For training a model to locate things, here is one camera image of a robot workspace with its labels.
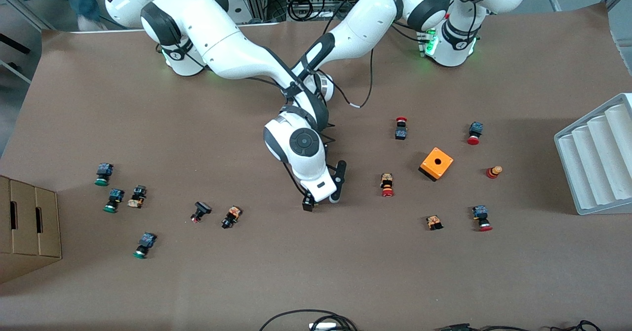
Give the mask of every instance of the brown table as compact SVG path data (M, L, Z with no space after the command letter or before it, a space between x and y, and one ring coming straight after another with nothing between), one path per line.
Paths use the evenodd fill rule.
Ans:
M287 63L323 23L246 27ZM257 330L295 308L325 308L365 331L430 330L458 322L536 330L586 318L632 328L632 216L578 216L553 134L630 91L602 5L492 16L467 63L442 68L389 32L375 49L365 108L330 102L348 162L338 205L303 212L262 128L277 88L212 73L179 77L143 32L45 32L44 54L0 173L59 192L63 260L2 286L2 324L18 330ZM368 56L324 68L355 103ZM395 117L409 136L393 138ZM479 146L465 143L473 121ZM440 147L454 164L438 182L417 171ZM141 210L102 212L108 188L146 185ZM497 180L484 169L503 165ZM381 173L395 196L380 196ZM193 225L194 202L213 213ZM487 205L492 232L470 207ZM220 221L230 205L244 214ZM445 228L428 231L438 214ZM158 241L132 255L143 232ZM271 330L304 330L287 317Z

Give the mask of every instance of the gray floor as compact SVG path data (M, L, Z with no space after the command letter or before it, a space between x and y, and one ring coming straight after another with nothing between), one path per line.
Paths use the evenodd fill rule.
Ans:
M572 10L599 2L600 0L558 0L562 10ZM31 0L29 5L47 19L56 29L64 31L77 30L75 15L67 1L63 0ZM230 15L236 22L247 20L246 11L237 13L235 9L243 7L241 0L231 0ZM632 42L632 0L622 0L610 12L610 25L615 39ZM542 13L552 11L549 0L524 0L515 10L516 13ZM110 29L117 29L108 24ZM32 78L41 54L40 34L31 27L16 11L8 5L0 5L0 32L29 47L32 52L24 55L7 45L0 43L0 59L14 62L22 67L23 73ZM621 52L628 62L632 62L632 47L622 47ZM13 131L22 101L27 93L28 85L18 79L9 70L0 67L0 152L4 151L7 141Z

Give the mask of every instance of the person's leg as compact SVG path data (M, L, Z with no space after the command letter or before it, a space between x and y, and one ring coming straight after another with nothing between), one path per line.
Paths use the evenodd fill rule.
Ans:
M97 0L69 0L70 7L77 14L80 31L99 31L107 28L101 23L101 11Z

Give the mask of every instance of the orange square object with holes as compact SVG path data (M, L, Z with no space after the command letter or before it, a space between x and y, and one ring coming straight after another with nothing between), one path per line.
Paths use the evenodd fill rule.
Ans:
M443 153L439 148L434 147L433 151L420 164L419 171L425 174L433 182L436 182L447 171L454 160Z

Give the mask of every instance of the black hole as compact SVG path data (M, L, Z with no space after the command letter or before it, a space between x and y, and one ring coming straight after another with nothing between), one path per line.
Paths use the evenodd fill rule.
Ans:
M38 234L41 234L41 207L36 207L36 222L38 224Z
M18 203L11 201L11 230L18 229Z

